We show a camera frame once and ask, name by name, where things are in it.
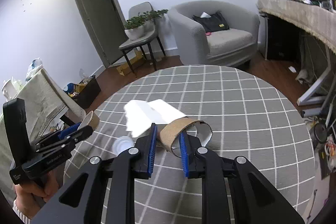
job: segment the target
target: sleeve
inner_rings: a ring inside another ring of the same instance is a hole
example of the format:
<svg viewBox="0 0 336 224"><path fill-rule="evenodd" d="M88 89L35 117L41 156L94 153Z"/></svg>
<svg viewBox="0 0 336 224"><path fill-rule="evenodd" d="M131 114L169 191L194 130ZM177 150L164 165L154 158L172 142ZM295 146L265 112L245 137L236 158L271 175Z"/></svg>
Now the sleeve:
<svg viewBox="0 0 336 224"><path fill-rule="evenodd" d="M30 224L30 219L26 217L16 206L16 200L14 200L13 210L18 215L18 217L23 221L24 224Z"/></svg>

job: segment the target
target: white paper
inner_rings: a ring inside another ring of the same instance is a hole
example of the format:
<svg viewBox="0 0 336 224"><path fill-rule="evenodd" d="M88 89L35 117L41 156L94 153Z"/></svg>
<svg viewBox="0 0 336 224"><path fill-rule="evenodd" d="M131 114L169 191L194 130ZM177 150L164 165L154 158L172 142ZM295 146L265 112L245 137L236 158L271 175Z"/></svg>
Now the white paper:
<svg viewBox="0 0 336 224"><path fill-rule="evenodd" d="M289 67L289 70L292 72L292 73L296 73L296 69L292 66Z"/></svg>
<svg viewBox="0 0 336 224"><path fill-rule="evenodd" d="M127 117L126 131L131 131L133 138L141 136L151 128L152 123L161 131L172 121L186 117L184 113L161 99L152 102L131 100L124 109Z"/></svg>
<svg viewBox="0 0 336 224"><path fill-rule="evenodd" d="M211 15L208 15L206 12L203 12L203 14L201 15L201 18L210 18Z"/></svg>

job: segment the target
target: cardboard tube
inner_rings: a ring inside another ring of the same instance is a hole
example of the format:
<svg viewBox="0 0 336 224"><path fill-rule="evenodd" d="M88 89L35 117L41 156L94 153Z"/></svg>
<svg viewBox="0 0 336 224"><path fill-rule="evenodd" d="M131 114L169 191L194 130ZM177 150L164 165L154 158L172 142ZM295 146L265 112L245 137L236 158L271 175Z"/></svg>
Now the cardboard tube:
<svg viewBox="0 0 336 224"><path fill-rule="evenodd" d="M204 121L187 117L174 120L166 125L166 127L157 135L157 138L167 151L171 152L176 157L179 157L174 153L172 145L177 137L192 125L195 125L197 130L196 136L201 141L202 146L205 146L212 137L211 127Z"/></svg>
<svg viewBox="0 0 336 224"><path fill-rule="evenodd" d="M78 129L81 129L85 126L90 126L92 127L93 131L96 130L98 127L98 124L100 122L99 117L94 113L93 111L90 111L85 118L83 119L82 123L80 124Z"/></svg>

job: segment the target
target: gray plaid tablecloth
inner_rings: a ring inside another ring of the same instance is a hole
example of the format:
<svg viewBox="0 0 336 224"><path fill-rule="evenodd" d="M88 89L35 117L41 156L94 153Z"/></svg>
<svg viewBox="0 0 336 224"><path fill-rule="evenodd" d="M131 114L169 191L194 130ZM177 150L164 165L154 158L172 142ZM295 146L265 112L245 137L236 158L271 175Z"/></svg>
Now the gray plaid tablecloth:
<svg viewBox="0 0 336 224"><path fill-rule="evenodd" d="M206 121L213 129L207 145L210 149L231 159L247 157L303 214L313 191L315 162L302 118L270 84L229 67L202 65L159 70L116 92L96 110L99 127L77 145L67 162L65 177L73 175L92 156L115 156L111 153L113 142L129 135L125 130L124 105L132 99L163 99L188 116ZM228 200L234 223L230 193ZM152 178L135 182L136 223L201 223L201 214L201 180L185 179L180 159L158 147Z"/></svg>

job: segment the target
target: green leaves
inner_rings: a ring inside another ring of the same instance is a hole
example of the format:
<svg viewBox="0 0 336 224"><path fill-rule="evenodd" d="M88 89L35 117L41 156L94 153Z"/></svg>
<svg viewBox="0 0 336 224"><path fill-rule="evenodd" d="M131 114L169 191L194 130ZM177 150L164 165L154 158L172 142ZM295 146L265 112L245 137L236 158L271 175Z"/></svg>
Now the green leaves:
<svg viewBox="0 0 336 224"><path fill-rule="evenodd" d="M164 14L167 14L168 10L152 10L150 12L145 12L142 15L140 13L136 17L132 17L129 20L126 20L124 26L125 30L131 30L135 29L137 27L140 27L141 25L144 25L146 21L153 20L156 18L163 17Z"/></svg>

